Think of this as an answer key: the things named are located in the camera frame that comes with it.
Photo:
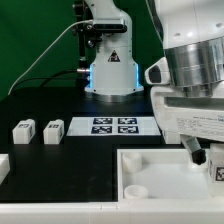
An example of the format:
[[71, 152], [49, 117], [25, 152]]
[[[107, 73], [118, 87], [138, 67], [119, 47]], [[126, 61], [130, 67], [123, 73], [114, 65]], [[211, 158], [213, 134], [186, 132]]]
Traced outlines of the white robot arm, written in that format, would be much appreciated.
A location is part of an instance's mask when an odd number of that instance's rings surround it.
[[[132, 19], [114, 0], [84, 0], [96, 46], [86, 93], [119, 101], [143, 91], [132, 56]], [[194, 163], [206, 161], [198, 140], [224, 142], [224, 0], [146, 0], [163, 57], [145, 71], [154, 118], [176, 135]]]

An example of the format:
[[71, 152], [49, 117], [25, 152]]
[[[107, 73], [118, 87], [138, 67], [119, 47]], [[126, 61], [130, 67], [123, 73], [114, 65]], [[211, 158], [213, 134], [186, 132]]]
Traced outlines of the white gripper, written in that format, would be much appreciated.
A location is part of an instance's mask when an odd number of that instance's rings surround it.
[[181, 142], [192, 162], [202, 165], [206, 152], [198, 138], [224, 142], [224, 81], [211, 86], [212, 96], [188, 98], [171, 86], [171, 77], [165, 57], [145, 71], [154, 117], [165, 133], [181, 136]]

